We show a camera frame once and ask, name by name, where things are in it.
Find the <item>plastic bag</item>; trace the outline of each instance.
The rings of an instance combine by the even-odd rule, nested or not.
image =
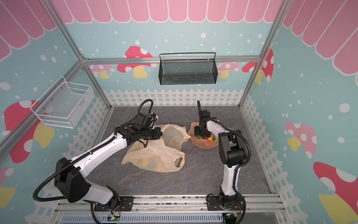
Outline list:
[[[175,124],[156,127],[160,127],[163,132],[160,139],[149,140],[146,148],[142,143],[135,142],[128,149],[122,164],[131,162],[141,169],[161,173],[176,172],[183,167],[185,153],[181,152],[182,144],[190,138],[186,128]]]

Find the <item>mushroom illustration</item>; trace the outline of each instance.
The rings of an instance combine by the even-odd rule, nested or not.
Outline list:
[[[89,67],[95,77],[98,77],[98,73],[100,74],[101,79],[109,79],[110,76],[107,74],[106,71],[114,72],[114,68],[111,65],[91,65]]]
[[[220,78],[229,77],[229,70],[239,71],[239,63],[237,62],[225,62],[217,65],[218,71],[221,72]]]
[[[35,100],[21,101],[6,108],[4,111],[6,132],[3,133],[8,134],[12,131],[24,116],[30,112],[30,106],[35,102]],[[33,140],[37,140],[41,147],[46,148],[54,135],[55,130],[53,128],[45,126],[40,120],[37,120],[10,151],[12,161],[14,163],[25,161],[30,154]]]
[[[152,58],[153,56],[143,48],[140,48],[138,46],[131,46],[128,48],[124,57],[125,58],[144,58],[144,57]],[[145,78],[147,77],[148,74],[144,70],[144,65],[150,67],[158,66],[158,64],[130,64],[130,65],[126,64],[126,65],[118,65],[117,70],[119,72],[125,73],[133,69],[135,78]]]
[[[6,179],[11,176],[14,172],[14,168],[4,167],[0,168],[0,186],[6,181]],[[15,188],[9,187],[4,188],[0,187],[0,208],[5,208],[8,205],[11,198],[15,195]]]
[[[255,69],[256,62],[249,62],[242,67],[243,72],[252,72]]]
[[[314,157],[317,149],[317,137],[316,133],[311,126],[301,125],[295,123],[286,123],[285,134],[290,133],[292,138],[287,139],[293,151],[297,151],[300,145],[306,152],[309,159]]]
[[[315,162],[313,170],[322,183],[334,192],[333,195],[318,195],[330,218],[337,224],[357,221],[358,178],[321,162]]]

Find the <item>gray tabletop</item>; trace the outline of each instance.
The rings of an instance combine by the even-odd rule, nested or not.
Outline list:
[[[240,129],[243,136],[249,139],[242,116],[237,106],[205,106],[211,116],[217,117],[221,123],[232,129]],[[103,135],[107,138],[113,127],[130,120],[137,107],[115,107],[108,126]],[[155,106],[152,112],[159,116],[156,124],[176,124],[190,129],[193,121],[199,120],[198,108],[195,106]],[[89,181],[100,185],[108,185],[123,194],[206,194],[219,192],[223,181],[224,165],[219,158],[218,146],[211,149],[200,148],[191,140],[183,143],[185,164],[178,172],[158,173],[142,170],[132,163],[121,164],[130,146],[118,151],[106,161],[98,165],[87,176]],[[242,194],[268,193],[257,156],[252,150],[250,162],[241,168],[237,189]]]

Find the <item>black bracket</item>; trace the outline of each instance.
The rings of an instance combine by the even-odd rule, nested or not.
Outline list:
[[[232,201],[229,208],[224,208],[219,199],[219,195],[208,195],[206,197],[206,204],[208,211],[243,211],[245,209],[244,207],[244,198],[237,195],[237,200]]]
[[[133,206],[133,199],[134,197],[119,197],[121,200],[121,206],[119,208],[119,211],[131,211]],[[108,211],[103,205],[97,203],[95,205],[94,211]]]

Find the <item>black cable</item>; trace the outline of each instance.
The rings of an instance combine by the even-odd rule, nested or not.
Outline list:
[[[96,224],[101,224],[101,223],[96,219],[95,212],[94,212],[94,210],[93,210],[93,203],[91,203],[91,214],[92,214],[93,221],[94,221]]]

